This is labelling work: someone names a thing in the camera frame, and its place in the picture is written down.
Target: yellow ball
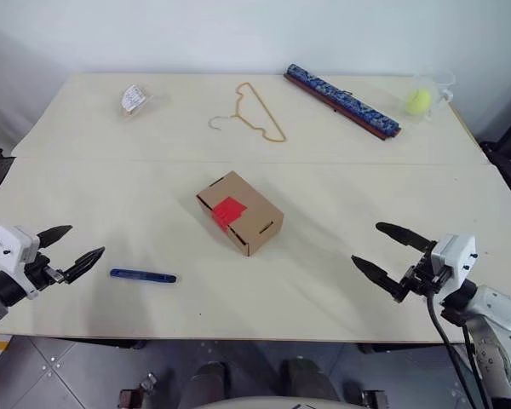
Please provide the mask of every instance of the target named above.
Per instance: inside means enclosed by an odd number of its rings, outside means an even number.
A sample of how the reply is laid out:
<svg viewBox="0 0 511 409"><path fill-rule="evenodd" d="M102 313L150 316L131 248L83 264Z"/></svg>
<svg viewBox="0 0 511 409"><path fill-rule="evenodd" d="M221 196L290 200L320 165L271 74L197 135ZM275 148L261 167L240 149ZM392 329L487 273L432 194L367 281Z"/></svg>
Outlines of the yellow ball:
<svg viewBox="0 0 511 409"><path fill-rule="evenodd" d="M405 110L410 115L420 115L425 113L432 105L432 95L427 89L417 89L413 91L407 102L405 103Z"/></svg>

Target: red sticker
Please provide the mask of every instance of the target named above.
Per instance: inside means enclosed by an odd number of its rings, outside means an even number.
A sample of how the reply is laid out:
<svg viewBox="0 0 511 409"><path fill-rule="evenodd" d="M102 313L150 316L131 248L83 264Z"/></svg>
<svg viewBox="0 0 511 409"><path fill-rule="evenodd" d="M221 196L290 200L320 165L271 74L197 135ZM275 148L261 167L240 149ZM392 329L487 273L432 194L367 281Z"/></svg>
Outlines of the red sticker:
<svg viewBox="0 0 511 409"><path fill-rule="evenodd" d="M237 220L246 209L247 207L242 203L228 197L212 209L212 218L221 230L226 232L227 226Z"/></svg>

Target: blue pen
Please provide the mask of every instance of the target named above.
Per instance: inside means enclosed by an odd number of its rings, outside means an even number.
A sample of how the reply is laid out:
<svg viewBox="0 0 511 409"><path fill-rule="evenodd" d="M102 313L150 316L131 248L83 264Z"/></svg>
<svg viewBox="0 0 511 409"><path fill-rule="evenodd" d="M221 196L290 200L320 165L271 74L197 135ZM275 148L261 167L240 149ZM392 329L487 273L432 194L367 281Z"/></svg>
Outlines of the blue pen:
<svg viewBox="0 0 511 409"><path fill-rule="evenodd" d="M157 283L175 283L176 276L171 274L158 274L148 273L147 271L137 270L122 270L121 268L114 268L110 271L112 277L119 277L121 279L143 279L145 281L155 281Z"/></svg>

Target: wire hanger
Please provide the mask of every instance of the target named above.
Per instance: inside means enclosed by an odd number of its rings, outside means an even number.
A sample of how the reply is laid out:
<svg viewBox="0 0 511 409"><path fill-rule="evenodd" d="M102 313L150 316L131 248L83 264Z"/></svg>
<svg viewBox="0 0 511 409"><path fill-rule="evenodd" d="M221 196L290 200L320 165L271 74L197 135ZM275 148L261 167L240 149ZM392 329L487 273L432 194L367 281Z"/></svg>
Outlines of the wire hanger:
<svg viewBox="0 0 511 409"><path fill-rule="evenodd" d="M267 130L265 128L262 128L261 126L254 126L253 124L251 124L246 118L244 118L240 114L240 102L244 98L244 94L242 93L242 91L240 89L242 87L244 87L245 85L247 85L251 89L251 91L254 93L255 97L257 98L257 100L259 101L259 103L261 104L261 106L263 107L265 112L267 113L268 117L273 121L273 124L276 127L276 129L278 130L279 134L282 136L282 139L269 138L267 136ZM265 105L265 102L263 102L263 99L260 97L259 93L256 91L256 89L254 88L254 86L252 84L250 84L250 83L241 83L241 84L239 84L237 86L237 88L235 89L235 93L238 95L237 101L235 102L235 113L233 115L231 115L230 117L220 117L220 116L218 116L218 117L210 118L209 121L208 121L208 126L210 128L212 128L213 130L221 130L221 128L219 128L219 127L217 127L217 126L215 126L213 124L213 122L216 119L218 119L218 118L220 118L220 119L238 118L242 122L244 122L246 125L248 125L251 129L253 129L253 130L260 130L261 131L261 136L263 136L268 141L270 141L270 142L286 142L287 138L286 138L286 135L284 134L284 132L282 131L282 128L280 128L280 125L278 125L278 122L276 121L274 116L271 114L271 112L267 108L267 105Z"/></svg>

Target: wooden table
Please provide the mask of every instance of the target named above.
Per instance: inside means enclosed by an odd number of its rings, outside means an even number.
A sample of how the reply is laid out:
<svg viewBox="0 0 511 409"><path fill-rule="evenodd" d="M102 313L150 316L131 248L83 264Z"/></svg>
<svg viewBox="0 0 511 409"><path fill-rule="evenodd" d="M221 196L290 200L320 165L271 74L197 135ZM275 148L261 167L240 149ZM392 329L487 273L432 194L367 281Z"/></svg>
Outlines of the wooden table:
<svg viewBox="0 0 511 409"><path fill-rule="evenodd" d="M420 253L374 229L379 221L430 239L474 234L481 257L470 279L511 293L511 192L455 114L447 107L433 123L403 118L404 78L328 79L396 118L402 133L380 141L280 76L71 77L14 151L0 223L74 225L46 251L57 268L101 245L106 252L74 285L12 308L0 332L440 342L420 297L396 304L350 261L370 259L395 279L418 261ZM244 81L261 93L286 143L265 141L237 119L218 121L222 131L208 127L210 117L233 113ZM130 84L155 98L125 119L118 101ZM246 116L271 132L254 98L245 99ZM229 170L285 214L280 234L249 258L194 198ZM111 268L180 281L113 279Z"/></svg>

